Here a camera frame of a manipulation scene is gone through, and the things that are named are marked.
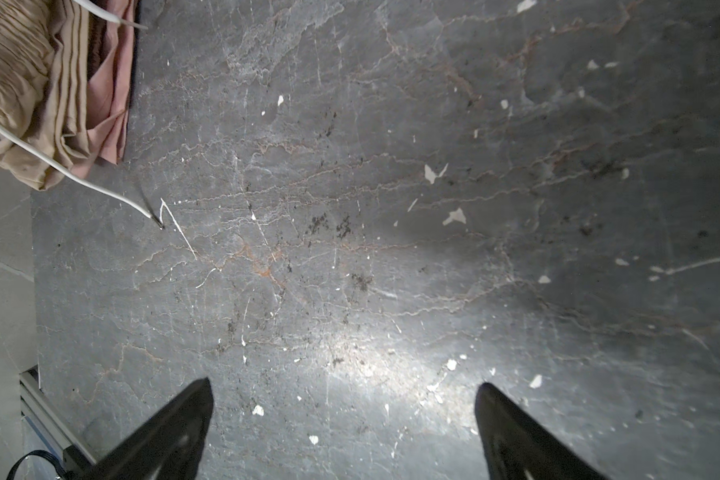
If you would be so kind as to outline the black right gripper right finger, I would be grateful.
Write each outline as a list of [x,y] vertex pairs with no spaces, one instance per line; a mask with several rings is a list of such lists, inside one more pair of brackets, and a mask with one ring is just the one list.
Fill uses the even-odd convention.
[[474,414],[492,479],[604,477],[492,383],[478,388]]

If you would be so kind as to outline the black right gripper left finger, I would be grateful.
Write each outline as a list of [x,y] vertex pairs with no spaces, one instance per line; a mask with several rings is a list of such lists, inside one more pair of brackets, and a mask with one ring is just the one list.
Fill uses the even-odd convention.
[[193,381],[82,477],[194,479],[213,409],[210,380]]

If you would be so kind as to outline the beige shorts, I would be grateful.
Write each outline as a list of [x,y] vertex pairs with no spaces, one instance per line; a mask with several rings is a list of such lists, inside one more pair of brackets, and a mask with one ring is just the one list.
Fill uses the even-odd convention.
[[67,178],[161,217],[73,174],[89,158],[86,128],[90,14],[140,29],[134,1],[0,1],[0,168],[43,191]]

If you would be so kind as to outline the pink drawstring shorts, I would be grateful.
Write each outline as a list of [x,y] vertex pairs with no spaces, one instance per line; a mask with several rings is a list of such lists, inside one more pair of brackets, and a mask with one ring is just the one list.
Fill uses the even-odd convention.
[[88,16],[86,128],[90,155],[72,168],[85,178],[96,160],[118,164],[124,157],[135,29]]

